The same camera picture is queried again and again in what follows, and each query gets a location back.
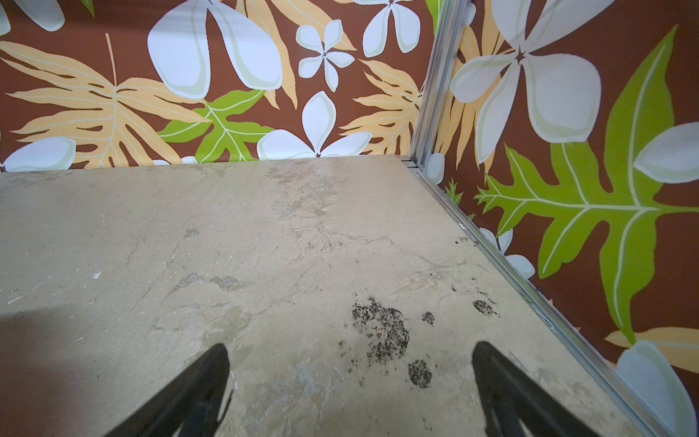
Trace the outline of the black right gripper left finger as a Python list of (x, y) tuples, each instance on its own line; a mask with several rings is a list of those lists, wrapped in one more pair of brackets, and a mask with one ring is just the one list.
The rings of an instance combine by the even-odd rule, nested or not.
[(226, 346), (217, 343), (109, 436), (213, 436), (229, 378)]

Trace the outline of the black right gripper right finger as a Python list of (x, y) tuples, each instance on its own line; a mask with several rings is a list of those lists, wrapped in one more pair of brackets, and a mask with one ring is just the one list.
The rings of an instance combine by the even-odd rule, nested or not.
[(473, 350), (474, 376), (488, 436), (595, 436), (489, 342)]

